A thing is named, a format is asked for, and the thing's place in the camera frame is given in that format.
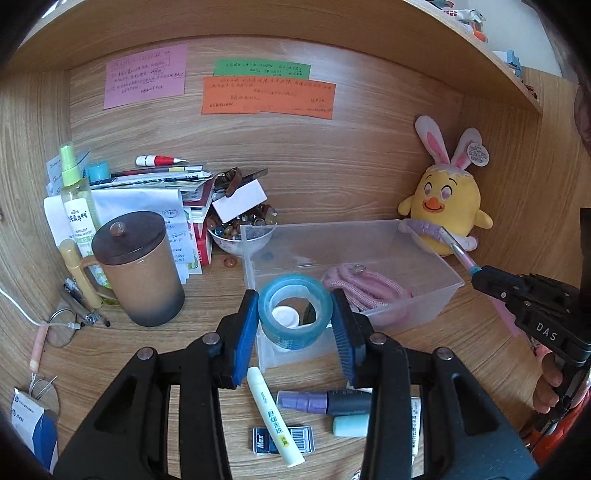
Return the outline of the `person right hand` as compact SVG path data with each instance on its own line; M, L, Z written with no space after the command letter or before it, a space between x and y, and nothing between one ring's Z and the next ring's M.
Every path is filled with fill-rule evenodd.
M533 392L534 409L541 414L547 414L559 402L559 395L556 389L562 384L562 372L555 362L555 355L548 353L544 356L542 363L542 375L538 379Z

